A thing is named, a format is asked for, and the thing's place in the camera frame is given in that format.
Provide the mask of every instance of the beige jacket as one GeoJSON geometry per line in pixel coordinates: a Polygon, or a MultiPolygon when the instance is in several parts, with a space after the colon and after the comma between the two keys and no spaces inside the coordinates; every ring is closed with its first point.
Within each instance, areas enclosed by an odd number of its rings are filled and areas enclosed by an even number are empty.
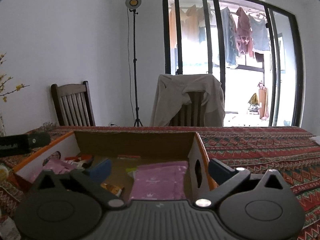
{"type": "Polygon", "coordinates": [[[167,126],[181,109],[191,103],[187,92],[204,91],[204,125],[223,126],[224,96],[221,83],[211,74],[159,76],[150,126],[167,126]]]}

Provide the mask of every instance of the silver screw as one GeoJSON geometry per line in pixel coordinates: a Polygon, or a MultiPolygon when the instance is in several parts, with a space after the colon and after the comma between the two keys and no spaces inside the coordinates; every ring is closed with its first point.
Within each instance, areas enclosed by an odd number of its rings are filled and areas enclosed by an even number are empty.
{"type": "Polygon", "coordinates": [[[124,201],[121,199],[111,199],[108,202],[110,207],[122,207],[124,205],[124,201]]]}
{"type": "Polygon", "coordinates": [[[211,206],[211,203],[212,202],[206,198],[200,198],[200,199],[196,200],[196,202],[195,202],[195,204],[198,207],[208,207],[208,206],[211,206]]]}

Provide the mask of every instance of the table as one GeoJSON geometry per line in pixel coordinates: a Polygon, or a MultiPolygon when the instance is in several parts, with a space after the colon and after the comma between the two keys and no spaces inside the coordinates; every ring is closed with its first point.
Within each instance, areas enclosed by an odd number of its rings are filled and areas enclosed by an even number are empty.
{"type": "MultiPolygon", "coordinates": [[[[306,212],[300,240],[318,239],[320,233],[320,146],[309,140],[311,133],[298,127],[54,127],[47,129],[52,140],[71,130],[100,132],[175,133],[198,132],[209,158],[235,168],[263,174],[277,169],[291,186],[306,212]]],[[[10,170],[0,184],[0,207],[13,216],[24,194],[14,185],[11,168],[24,156],[0,158],[10,170]]]]}

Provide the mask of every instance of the sliding glass door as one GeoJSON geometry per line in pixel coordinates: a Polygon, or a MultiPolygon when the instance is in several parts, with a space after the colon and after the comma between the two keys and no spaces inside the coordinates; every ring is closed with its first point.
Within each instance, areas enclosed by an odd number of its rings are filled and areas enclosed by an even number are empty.
{"type": "Polygon", "coordinates": [[[302,52],[294,15],[255,0],[163,0],[166,73],[212,74],[224,126],[300,124],[302,52]]]}

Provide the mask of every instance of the electrical cord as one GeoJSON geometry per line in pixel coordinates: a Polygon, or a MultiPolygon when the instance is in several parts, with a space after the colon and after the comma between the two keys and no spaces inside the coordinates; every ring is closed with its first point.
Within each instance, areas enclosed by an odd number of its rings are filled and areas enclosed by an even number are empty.
{"type": "Polygon", "coordinates": [[[129,64],[129,78],[130,78],[130,103],[132,109],[133,123],[135,122],[133,106],[132,106],[132,96],[131,96],[131,67],[130,67],[130,51],[129,51],[129,34],[130,34],[130,23],[129,23],[129,9],[127,8],[127,16],[128,16],[128,64],[129,64]]]}

